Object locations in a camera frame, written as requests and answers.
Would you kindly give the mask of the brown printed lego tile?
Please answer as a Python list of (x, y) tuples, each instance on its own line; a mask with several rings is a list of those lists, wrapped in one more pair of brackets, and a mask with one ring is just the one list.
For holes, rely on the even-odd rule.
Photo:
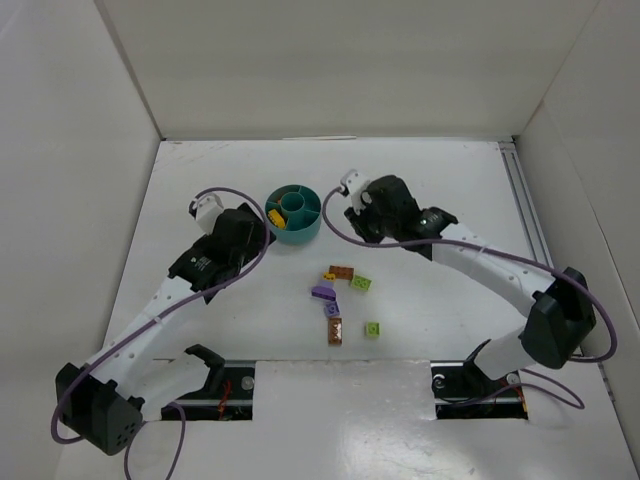
[(343, 342), (342, 319), (329, 318), (328, 319), (328, 344), (333, 346), (340, 346), (342, 342)]

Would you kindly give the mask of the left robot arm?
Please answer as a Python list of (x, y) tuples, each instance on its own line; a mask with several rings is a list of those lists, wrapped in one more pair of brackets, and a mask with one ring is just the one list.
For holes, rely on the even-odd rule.
[(200, 219), (207, 233), (169, 267), (159, 289), (127, 328), (82, 366), (68, 363), (55, 377), (52, 423), (69, 427), (108, 456), (125, 449), (142, 424), (159, 419), (167, 404), (214, 388), (222, 376), (223, 358), (200, 344), (187, 347), (159, 370), (149, 367), (187, 321), (187, 306), (210, 303), (274, 240), (247, 203), (228, 209), (216, 205)]

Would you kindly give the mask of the teal divided round container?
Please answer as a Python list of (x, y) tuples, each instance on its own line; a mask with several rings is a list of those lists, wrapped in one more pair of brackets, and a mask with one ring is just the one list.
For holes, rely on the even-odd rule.
[[(269, 208), (267, 201), (281, 201), (278, 208)], [(285, 185), (273, 191), (264, 205), (265, 213), (278, 210), (286, 220), (284, 230), (275, 227), (270, 220), (269, 228), (280, 243), (301, 246), (311, 242), (321, 225), (321, 201), (310, 188), (303, 185)]]

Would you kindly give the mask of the purple arch lego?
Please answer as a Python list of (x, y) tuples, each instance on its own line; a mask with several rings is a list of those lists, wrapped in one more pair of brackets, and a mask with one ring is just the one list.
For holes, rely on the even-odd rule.
[(334, 302), (337, 298), (334, 283), (329, 280), (320, 280), (311, 288), (311, 296), (323, 301)]

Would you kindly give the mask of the green lego brick 2x2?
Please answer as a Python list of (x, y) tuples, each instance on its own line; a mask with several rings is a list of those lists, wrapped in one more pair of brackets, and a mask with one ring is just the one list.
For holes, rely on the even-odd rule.
[(368, 292), (371, 288), (371, 285), (372, 285), (371, 279), (358, 274), (354, 274), (350, 281), (350, 286), (352, 288), (359, 291), (363, 291), (363, 292)]

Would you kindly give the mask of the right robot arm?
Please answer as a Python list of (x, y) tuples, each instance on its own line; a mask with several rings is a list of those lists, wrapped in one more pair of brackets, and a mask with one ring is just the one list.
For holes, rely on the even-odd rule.
[(562, 368), (596, 324), (586, 280), (568, 268), (550, 274), (492, 252), (454, 215), (420, 208), (405, 182), (395, 175), (374, 181), (355, 170), (340, 181), (351, 201), (344, 215), (366, 243), (384, 239), (456, 270), (507, 301), (525, 318), (524, 325), (477, 347), (464, 364), (475, 380), (498, 380), (535, 364)]

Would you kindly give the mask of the brown lego plate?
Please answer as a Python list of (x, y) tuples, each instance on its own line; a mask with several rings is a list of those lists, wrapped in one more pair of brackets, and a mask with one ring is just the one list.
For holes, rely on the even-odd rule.
[(352, 267), (331, 265), (329, 267), (329, 273), (337, 279), (351, 281), (354, 277), (355, 270)]

